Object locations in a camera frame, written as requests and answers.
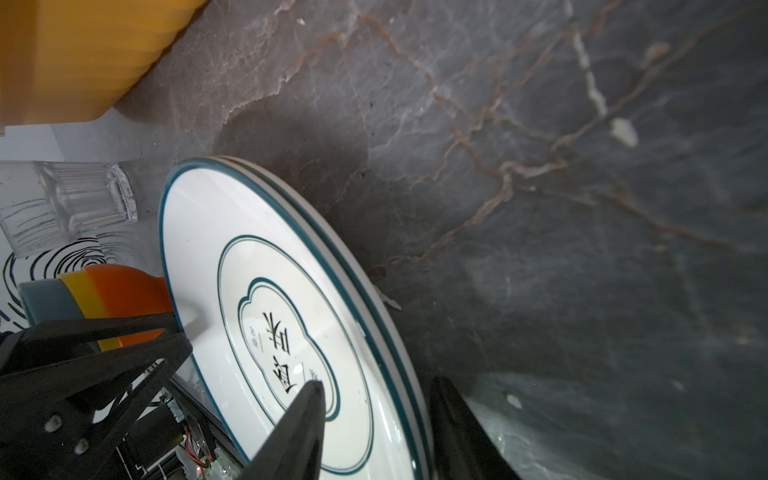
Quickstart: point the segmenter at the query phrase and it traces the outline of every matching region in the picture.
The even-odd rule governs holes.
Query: yellow object
[[[78,270],[77,272],[63,273],[59,279],[67,286],[67,290],[74,297],[74,301],[77,302],[85,318],[109,318],[107,307],[104,306],[95,283],[86,272]],[[102,352],[121,347],[118,338],[99,340],[98,345]]]
[[[205,0],[0,0],[0,126],[99,118]]]

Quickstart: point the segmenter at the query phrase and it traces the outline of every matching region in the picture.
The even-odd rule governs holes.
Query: clear glass
[[[116,164],[0,162],[0,227],[17,257],[136,220],[131,185]]]

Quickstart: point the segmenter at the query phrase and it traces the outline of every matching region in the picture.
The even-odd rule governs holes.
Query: red wire
[[[187,434],[187,439],[184,441],[184,450],[187,450],[187,455],[189,455],[190,458],[192,458],[192,461],[197,463],[199,466],[207,468],[207,465],[202,463],[199,459],[197,459],[196,456],[192,455],[192,452],[190,452],[190,430],[186,426],[184,427],[184,433]]]

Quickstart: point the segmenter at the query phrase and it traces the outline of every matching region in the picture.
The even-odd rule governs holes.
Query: gray marble countertop
[[[159,274],[185,157],[270,169],[522,478],[766,470],[765,9],[671,0],[211,0],[114,109]]]

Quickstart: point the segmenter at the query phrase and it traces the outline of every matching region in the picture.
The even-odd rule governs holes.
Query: white plate
[[[423,398],[409,398],[410,382],[362,318],[349,278],[328,265],[327,247],[256,180],[195,159],[171,175],[161,204],[180,326],[233,440],[253,457],[303,382],[317,378],[326,387],[324,478],[428,478],[429,434],[414,428]]]
[[[349,248],[347,248],[344,242],[341,241],[339,235],[328,222],[326,222],[326,219],[324,219],[323,216],[304,199],[304,197],[299,195],[298,192],[296,192],[289,184],[282,181],[278,176],[265,168],[259,167],[258,165],[252,164],[241,158],[227,156],[218,156],[217,158],[234,162],[241,167],[245,167],[248,171],[269,184],[270,187],[288,200],[291,207],[301,215],[301,217],[315,230],[323,242],[328,246],[335,257],[335,260],[339,262],[339,265],[344,270],[342,275],[349,276],[356,290],[366,303],[367,310],[372,314],[372,321],[375,323],[376,328],[382,333],[383,340],[386,344],[384,348],[393,352],[399,375],[408,379],[409,384],[406,385],[406,388],[408,389],[408,397],[412,403],[419,407],[415,412],[416,425],[413,428],[418,429],[422,437],[427,439],[427,444],[424,445],[424,448],[427,452],[432,452],[432,429],[430,428],[429,414],[427,413],[424,395],[422,394],[419,380],[416,377],[416,372],[410,362],[406,348],[402,343],[402,339],[395,328],[395,324],[389,316],[386,306],[381,301],[378,291],[357,262],[357,259],[349,251]]]

